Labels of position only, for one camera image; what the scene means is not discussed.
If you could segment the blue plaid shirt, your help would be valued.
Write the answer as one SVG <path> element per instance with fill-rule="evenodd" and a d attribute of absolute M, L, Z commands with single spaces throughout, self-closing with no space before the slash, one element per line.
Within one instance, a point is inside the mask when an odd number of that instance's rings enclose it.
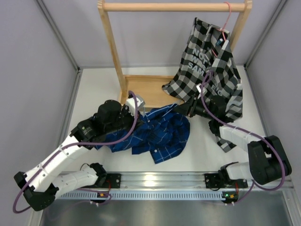
<path fill-rule="evenodd" d="M 150 152 L 154 163 L 172 159 L 182 153 L 189 136 L 190 122 L 186 116 L 170 111 L 151 118 L 139 116 L 142 125 L 120 143 L 109 145 L 111 152 L 132 150 L 132 155 Z"/>

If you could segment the light blue wire hanger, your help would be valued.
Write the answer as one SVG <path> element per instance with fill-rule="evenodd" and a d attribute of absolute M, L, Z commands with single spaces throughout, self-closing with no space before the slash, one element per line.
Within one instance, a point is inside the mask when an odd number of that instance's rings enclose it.
<path fill-rule="evenodd" d="M 150 112 L 145 113 L 143 115 L 144 118 L 151 118 L 154 117 L 160 113 L 163 113 L 163 116 L 166 115 L 167 113 L 169 113 L 170 111 L 172 111 L 176 106 L 178 106 L 179 104 L 177 103 L 173 103 L 170 105 L 166 105 L 164 107 L 161 108 L 153 108 Z"/>

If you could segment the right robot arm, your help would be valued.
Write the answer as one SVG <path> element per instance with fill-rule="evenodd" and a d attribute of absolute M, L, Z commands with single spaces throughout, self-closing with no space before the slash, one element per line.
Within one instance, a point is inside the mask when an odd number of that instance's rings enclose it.
<path fill-rule="evenodd" d="M 214 135 L 230 141 L 248 154 L 247 162 L 232 162 L 220 168 L 219 182 L 222 186 L 229 187 L 238 179 L 265 185 L 292 173 L 291 164 L 278 137 L 261 137 L 236 126 L 226 126 L 232 120 L 226 116 L 226 101 L 223 97 L 214 96 L 208 104 L 200 98 L 192 97 L 186 103 L 176 106 L 174 111 L 188 117 L 199 115 L 209 118 L 209 128 Z"/>

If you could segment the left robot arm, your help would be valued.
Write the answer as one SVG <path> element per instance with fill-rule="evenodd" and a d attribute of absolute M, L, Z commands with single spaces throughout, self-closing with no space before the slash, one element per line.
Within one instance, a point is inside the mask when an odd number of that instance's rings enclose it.
<path fill-rule="evenodd" d="M 93 116 L 79 122 L 45 160 L 27 172 L 14 175 L 21 189 L 19 195 L 24 196 L 30 208 L 40 211 L 70 191 L 86 186 L 103 187 L 107 172 L 99 163 L 91 163 L 85 169 L 64 176 L 60 173 L 92 148 L 103 145 L 109 134 L 125 132 L 120 139 L 106 142 L 108 145 L 124 141 L 142 124 L 139 109 L 144 104 L 139 96 L 128 98 L 124 105 L 116 100 L 105 101 Z"/>

